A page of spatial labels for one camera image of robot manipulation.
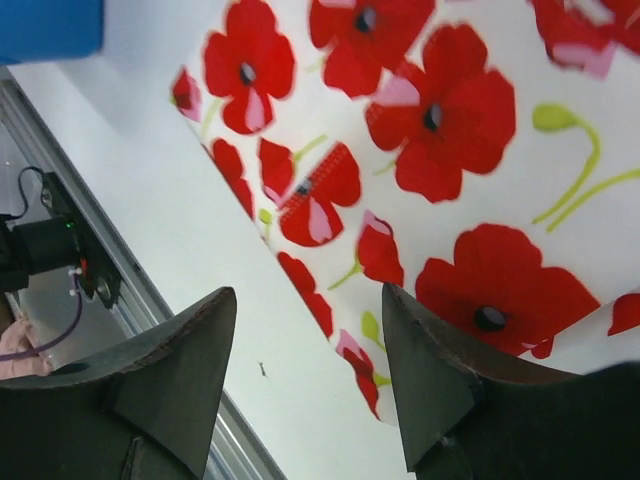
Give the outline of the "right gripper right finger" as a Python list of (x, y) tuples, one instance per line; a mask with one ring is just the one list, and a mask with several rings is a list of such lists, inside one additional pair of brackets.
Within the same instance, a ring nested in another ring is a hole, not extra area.
[(575, 375), (505, 354), (385, 284), (405, 463), (419, 479), (635, 479), (639, 366)]

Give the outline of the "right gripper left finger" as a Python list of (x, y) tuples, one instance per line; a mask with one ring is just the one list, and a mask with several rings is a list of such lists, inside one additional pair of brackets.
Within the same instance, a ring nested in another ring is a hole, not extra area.
[(221, 287), (47, 376), (2, 381), (2, 478), (203, 478), (236, 313)]

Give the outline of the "white red poppy skirt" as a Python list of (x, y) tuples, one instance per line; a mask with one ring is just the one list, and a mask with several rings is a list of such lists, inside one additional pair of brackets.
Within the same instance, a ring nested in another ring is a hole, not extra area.
[(372, 414), (392, 283), (507, 354), (639, 356), (635, 1), (217, 1), (173, 102)]

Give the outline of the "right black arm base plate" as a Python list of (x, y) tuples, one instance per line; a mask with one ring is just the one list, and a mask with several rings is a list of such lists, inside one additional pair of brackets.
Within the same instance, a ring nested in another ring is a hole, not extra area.
[(106, 247), (53, 172), (44, 174), (42, 198), (47, 213), (52, 218), (64, 219), (73, 232), (78, 266), (82, 270), (80, 286), (89, 297), (97, 294), (102, 304), (111, 309), (118, 299), (122, 277)]

